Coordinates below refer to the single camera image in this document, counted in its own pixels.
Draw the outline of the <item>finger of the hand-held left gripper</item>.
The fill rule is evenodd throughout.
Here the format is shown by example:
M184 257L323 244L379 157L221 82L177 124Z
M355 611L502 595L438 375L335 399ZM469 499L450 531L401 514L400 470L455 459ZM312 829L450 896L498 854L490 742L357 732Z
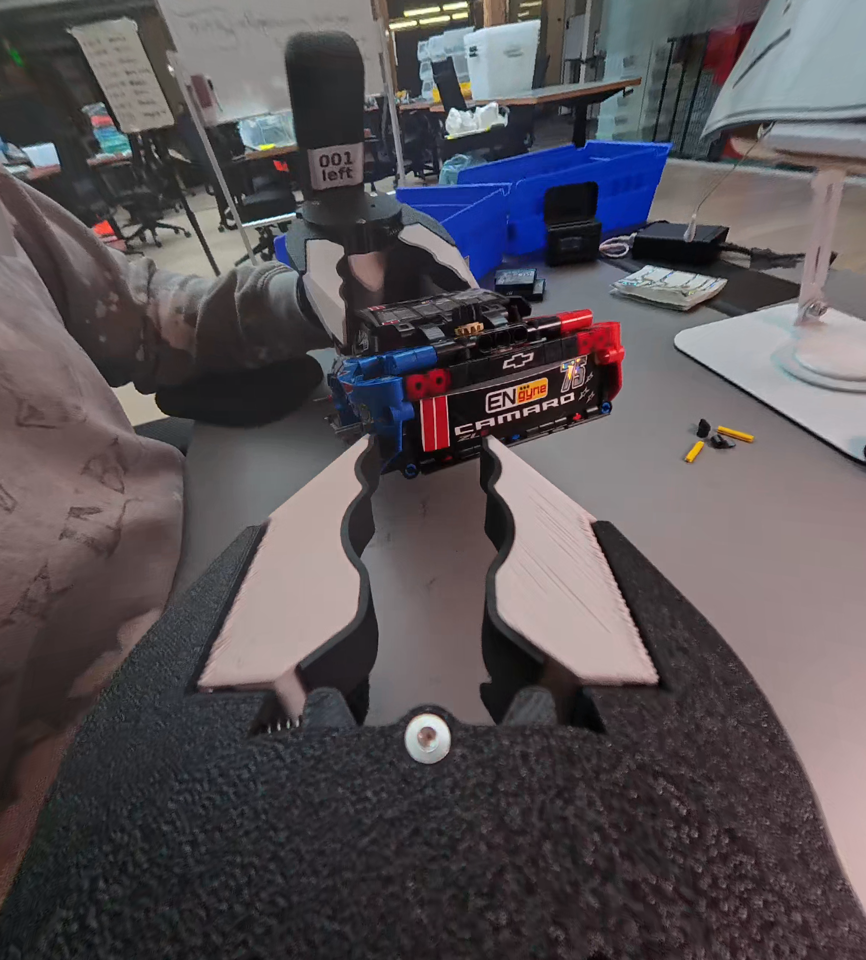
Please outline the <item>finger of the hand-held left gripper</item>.
M414 208L402 208L395 253L418 293L454 293L479 288L474 274L441 223Z
M350 350L347 304L343 293L346 253L340 244L313 238L304 241L305 266L300 271L311 315L338 350Z

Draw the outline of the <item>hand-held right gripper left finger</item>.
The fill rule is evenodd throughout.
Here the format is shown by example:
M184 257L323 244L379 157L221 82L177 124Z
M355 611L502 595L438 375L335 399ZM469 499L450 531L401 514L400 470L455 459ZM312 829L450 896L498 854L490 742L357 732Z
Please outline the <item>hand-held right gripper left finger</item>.
M363 437L270 514L198 690L265 693L274 724L300 724L314 691L349 701L368 689L378 625L362 557L378 482L378 446Z

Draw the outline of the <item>brick-built toy race car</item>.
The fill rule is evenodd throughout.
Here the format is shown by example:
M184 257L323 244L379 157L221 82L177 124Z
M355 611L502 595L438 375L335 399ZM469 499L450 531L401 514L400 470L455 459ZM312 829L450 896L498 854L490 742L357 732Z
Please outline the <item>brick-built toy race car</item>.
M382 474L407 479L608 416L622 389L621 325L589 309L532 315L471 288L357 312L351 353L326 382L331 425L368 436Z

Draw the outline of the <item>person's left forearm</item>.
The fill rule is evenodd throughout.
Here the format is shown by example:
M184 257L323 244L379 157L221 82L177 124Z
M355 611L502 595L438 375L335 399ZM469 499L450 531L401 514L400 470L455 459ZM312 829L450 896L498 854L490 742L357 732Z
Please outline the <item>person's left forearm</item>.
M209 279L114 254L77 318L77 340L106 381L147 394L331 344L298 272L277 261Z

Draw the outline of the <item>grey desk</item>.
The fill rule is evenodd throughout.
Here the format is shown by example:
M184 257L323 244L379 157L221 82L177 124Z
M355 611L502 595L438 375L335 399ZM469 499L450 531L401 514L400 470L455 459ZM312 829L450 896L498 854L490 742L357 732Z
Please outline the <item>grey desk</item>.
M542 312L589 307L627 351L611 416L516 455L613 523L747 666L795 744L866 909L866 469L674 346L720 318L610 293L600 262L546 270ZM684 455L706 419L753 443ZM379 623L368 720L432 703L490 723L479 686L484 581L494 556L476 462L381 480L367 546Z

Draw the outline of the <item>small blue storage bin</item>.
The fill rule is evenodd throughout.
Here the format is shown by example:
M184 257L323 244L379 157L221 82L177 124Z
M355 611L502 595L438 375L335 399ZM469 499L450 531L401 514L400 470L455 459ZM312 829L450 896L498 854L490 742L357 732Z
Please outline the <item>small blue storage bin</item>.
M439 222L481 281L498 269L508 241L509 192L501 184L400 187L396 198Z

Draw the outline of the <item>small black battery box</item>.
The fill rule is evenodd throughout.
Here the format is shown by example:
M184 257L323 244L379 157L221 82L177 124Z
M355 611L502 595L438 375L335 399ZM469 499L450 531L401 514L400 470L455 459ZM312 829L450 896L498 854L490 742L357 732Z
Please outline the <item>small black battery box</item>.
M494 291L504 297L540 303L545 298L546 279L534 268L497 270L494 276Z

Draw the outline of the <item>black office chair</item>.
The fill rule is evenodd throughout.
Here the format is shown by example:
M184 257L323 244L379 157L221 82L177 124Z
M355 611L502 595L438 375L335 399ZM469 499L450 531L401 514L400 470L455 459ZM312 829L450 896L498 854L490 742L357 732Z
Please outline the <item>black office chair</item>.
M126 249L132 252L136 244L161 248L159 232L191 238L191 232L184 226L163 219L170 211L187 211L187 208L169 154L160 150L162 143L149 132L128 134L127 140L131 185L120 191L117 201L128 214L127 227L131 229L123 236Z
M251 255L265 262L275 259L275 241L285 234L295 219L296 199L291 186L270 185L247 194L235 204L244 228L257 231L258 243Z

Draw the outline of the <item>open black case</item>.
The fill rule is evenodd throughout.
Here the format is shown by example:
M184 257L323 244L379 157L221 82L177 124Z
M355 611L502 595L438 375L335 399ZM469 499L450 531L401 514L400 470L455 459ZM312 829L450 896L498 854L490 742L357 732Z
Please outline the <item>open black case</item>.
M546 190L543 216L547 266L588 263L601 257L603 225L597 216L598 197L599 188L594 181Z

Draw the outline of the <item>large blue storage bin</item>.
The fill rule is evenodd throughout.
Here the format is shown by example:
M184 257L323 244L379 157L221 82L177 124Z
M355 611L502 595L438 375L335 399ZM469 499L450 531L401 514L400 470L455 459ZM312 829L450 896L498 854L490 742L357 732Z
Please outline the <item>large blue storage bin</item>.
M647 222L672 148L668 142L589 140L582 148L533 150L468 167L458 184L504 187L510 203L506 253L520 257L544 247L544 200L555 187L594 183L595 215L605 234Z

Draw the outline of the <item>white storage box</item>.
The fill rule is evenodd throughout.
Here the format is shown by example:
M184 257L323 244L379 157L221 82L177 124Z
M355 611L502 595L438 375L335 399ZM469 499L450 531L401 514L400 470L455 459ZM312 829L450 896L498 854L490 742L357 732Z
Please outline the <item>white storage box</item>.
M474 30L463 38L474 101L529 93L534 84L541 21L531 19Z

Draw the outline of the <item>flip chart easel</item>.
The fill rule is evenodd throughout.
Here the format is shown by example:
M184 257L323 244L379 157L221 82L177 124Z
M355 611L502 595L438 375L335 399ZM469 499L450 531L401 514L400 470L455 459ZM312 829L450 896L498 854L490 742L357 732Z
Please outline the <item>flip chart easel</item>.
M179 205L216 275L219 266L186 194L169 149L167 133L175 116L159 83L136 23L128 18L107 19L75 26L76 40L103 91L115 126L127 136L138 190L151 195L160 186L163 207Z

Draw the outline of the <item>black power adapter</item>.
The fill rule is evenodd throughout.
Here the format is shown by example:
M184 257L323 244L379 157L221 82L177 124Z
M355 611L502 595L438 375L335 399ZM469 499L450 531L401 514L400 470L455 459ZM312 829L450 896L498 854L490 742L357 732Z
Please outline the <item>black power adapter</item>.
M721 224L699 224L692 239L688 225L656 221L643 226L634 236L629 257L641 263L680 267L705 267L719 259L729 234Z

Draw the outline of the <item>white book stand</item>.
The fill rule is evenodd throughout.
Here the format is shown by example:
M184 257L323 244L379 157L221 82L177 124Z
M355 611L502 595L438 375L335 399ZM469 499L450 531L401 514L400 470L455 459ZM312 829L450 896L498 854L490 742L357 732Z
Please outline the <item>white book stand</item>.
M825 293L845 181L866 173L866 123L778 123L754 154L816 171L798 299L680 331L675 347L866 465L866 319Z

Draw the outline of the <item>open instruction booklet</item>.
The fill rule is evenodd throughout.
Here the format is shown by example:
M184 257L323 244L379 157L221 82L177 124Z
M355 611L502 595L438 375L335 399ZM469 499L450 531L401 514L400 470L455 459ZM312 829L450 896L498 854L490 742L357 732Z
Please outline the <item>open instruction booklet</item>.
M770 122L866 121L866 1L771 1L703 135Z

